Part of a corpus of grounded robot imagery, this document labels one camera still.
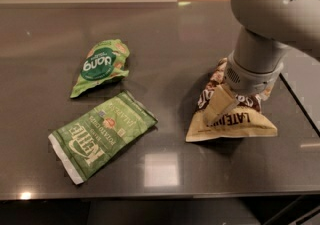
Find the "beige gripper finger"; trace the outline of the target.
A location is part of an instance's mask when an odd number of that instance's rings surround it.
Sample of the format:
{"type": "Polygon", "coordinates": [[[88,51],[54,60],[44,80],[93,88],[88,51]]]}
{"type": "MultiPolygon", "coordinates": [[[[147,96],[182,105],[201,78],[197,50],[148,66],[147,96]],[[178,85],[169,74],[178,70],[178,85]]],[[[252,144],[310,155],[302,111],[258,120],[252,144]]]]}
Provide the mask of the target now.
{"type": "Polygon", "coordinates": [[[212,126],[235,108],[239,104],[239,101],[237,100],[236,93],[227,84],[209,84],[206,90],[209,90],[211,98],[204,109],[203,116],[205,124],[212,126]]]}
{"type": "Polygon", "coordinates": [[[271,87],[267,87],[263,92],[260,93],[260,98],[263,101],[266,101],[270,97],[271,92],[272,92],[272,88],[271,87]]]}

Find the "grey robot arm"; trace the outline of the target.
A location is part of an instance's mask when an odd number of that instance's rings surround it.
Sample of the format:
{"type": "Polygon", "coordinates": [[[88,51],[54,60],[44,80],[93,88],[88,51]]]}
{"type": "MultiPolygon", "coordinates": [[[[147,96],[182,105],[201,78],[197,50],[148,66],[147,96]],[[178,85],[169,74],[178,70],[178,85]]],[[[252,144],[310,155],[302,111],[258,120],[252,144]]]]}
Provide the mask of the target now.
{"type": "Polygon", "coordinates": [[[231,9],[242,28],[204,110],[209,126],[237,106],[237,96],[271,90],[289,48],[319,58],[320,0],[231,0],[231,9]]]}

